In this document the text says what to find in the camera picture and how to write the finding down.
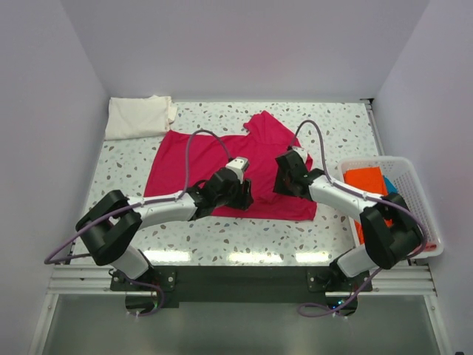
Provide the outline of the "white plastic laundry basket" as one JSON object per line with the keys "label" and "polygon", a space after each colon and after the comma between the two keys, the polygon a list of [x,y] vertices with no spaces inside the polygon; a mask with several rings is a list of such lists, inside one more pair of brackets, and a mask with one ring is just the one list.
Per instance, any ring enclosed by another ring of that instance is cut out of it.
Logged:
{"label": "white plastic laundry basket", "polygon": [[398,193],[406,201],[409,210],[425,226],[427,242],[437,244],[437,248],[434,251],[423,251],[416,258],[426,259],[441,255],[444,250],[444,243],[437,221],[426,198],[415,167],[408,159],[395,156],[346,158],[338,163],[338,176],[344,182],[343,174],[347,170],[375,166],[381,168],[382,174],[387,176],[395,185]]}

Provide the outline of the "aluminium rail frame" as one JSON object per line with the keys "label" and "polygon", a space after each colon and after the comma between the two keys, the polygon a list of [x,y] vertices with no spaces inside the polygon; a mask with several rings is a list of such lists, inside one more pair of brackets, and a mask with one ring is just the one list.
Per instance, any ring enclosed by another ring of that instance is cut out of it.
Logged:
{"label": "aluminium rail frame", "polygon": [[[338,163],[345,158],[358,153],[375,158],[382,153],[367,99],[345,103],[182,101],[177,104],[172,128],[181,133],[205,128],[220,135],[241,134],[244,123],[262,111],[290,129],[304,119],[315,121],[323,129],[324,138],[318,139],[315,129],[308,127],[299,134],[299,140],[314,158],[327,159],[333,176],[338,175]],[[105,143],[87,205],[96,203],[108,188],[122,187],[132,195],[142,195],[159,144],[159,138]],[[175,266],[320,266],[353,244],[351,226],[347,217],[322,206],[313,222],[214,218],[182,226],[165,223],[141,231],[137,244],[152,260]],[[122,299],[123,292],[113,292],[110,283],[109,268],[95,266],[90,260],[77,259],[55,266],[30,353],[51,351],[52,333],[59,326],[59,311],[68,296],[97,297],[106,302]],[[421,315],[401,328],[402,337],[413,331],[425,331],[427,340],[414,341],[421,350],[433,345],[440,354],[451,351],[428,266],[419,261],[404,261],[382,271],[373,279],[372,290],[361,295],[364,302],[385,297],[395,301],[417,300],[421,304]]]}

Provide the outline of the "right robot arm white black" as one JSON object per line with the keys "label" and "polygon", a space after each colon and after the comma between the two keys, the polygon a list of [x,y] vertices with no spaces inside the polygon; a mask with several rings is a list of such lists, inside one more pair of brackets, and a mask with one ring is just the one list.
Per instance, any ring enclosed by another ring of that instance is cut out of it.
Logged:
{"label": "right robot arm white black", "polygon": [[361,225],[364,243],[330,263],[329,281],[347,290],[359,274],[372,268],[389,270],[426,247],[423,225],[397,193],[366,192],[331,177],[325,168],[309,170],[306,152],[291,147],[276,158],[273,191],[339,210]]}

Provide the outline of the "blue t shirt in basket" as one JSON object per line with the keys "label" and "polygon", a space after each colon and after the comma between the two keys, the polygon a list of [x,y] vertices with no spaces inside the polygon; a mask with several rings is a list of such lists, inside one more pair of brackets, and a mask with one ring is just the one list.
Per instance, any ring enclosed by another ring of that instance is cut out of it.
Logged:
{"label": "blue t shirt in basket", "polygon": [[396,189],[395,185],[390,181],[390,179],[387,176],[383,176],[384,179],[384,184],[386,186],[387,194],[391,193],[398,193],[398,190]]}

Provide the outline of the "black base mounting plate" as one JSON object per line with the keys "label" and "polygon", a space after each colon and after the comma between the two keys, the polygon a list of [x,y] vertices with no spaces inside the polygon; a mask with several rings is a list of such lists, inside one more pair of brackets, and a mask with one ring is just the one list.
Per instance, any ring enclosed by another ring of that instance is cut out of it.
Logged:
{"label": "black base mounting plate", "polygon": [[154,266],[140,279],[109,271],[126,309],[147,312],[185,302],[306,303],[334,306],[330,292],[353,292],[370,275],[345,277],[329,266]]}

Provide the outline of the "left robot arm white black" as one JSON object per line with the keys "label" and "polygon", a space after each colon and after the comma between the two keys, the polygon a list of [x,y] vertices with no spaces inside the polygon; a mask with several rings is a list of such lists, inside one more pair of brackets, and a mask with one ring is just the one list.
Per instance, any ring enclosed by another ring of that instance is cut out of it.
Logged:
{"label": "left robot arm white black", "polygon": [[153,281],[151,263],[131,246],[137,231],[173,221],[192,221],[226,206],[245,211],[253,202],[251,181],[244,178],[249,162],[234,158],[203,182],[184,191],[157,197],[126,197],[113,190],[76,224],[76,231],[95,264],[113,266],[137,290]]}

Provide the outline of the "pink t shirt in basket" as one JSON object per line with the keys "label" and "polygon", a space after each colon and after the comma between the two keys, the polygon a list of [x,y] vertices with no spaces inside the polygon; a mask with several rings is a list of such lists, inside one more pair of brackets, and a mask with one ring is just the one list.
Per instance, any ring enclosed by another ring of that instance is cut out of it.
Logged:
{"label": "pink t shirt in basket", "polygon": [[424,251],[434,251],[437,248],[436,243],[428,242],[424,248]]}

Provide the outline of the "folded cream t shirt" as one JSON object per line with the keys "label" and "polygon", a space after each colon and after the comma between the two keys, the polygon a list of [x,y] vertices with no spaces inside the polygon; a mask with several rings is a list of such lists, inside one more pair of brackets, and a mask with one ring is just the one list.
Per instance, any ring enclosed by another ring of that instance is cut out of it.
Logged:
{"label": "folded cream t shirt", "polygon": [[170,96],[110,98],[105,141],[165,135],[177,116]]}

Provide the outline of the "orange t shirt in basket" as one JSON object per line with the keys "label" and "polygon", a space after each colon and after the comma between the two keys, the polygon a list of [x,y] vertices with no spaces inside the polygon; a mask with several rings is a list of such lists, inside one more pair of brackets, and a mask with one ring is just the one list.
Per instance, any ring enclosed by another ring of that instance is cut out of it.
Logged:
{"label": "orange t shirt in basket", "polygon": [[383,176],[381,168],[378,166],[351,169],[343,174],[345,183],[357,189],[385,196],[388,194]]}

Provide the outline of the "magenta t shirt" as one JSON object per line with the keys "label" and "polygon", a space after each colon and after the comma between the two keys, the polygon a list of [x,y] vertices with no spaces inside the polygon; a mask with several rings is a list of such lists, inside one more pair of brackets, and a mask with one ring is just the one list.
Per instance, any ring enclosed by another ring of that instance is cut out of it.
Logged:
{"label": "magenta t shirt", "polygon": [[293,132],[269,112],[255,114],[245,123],[246,135],[216,139],[202,133],[191,136],[169,131],[159,145],[144,190],[145,197],[170,195],[208,180],[219,169],[236,173],[237,181],[251,182],[252,204],[247,210],[219,207],[215,217],[309,221],[317,205],[300,197],[274,192],[276,158],[289,146],[298,146]]}

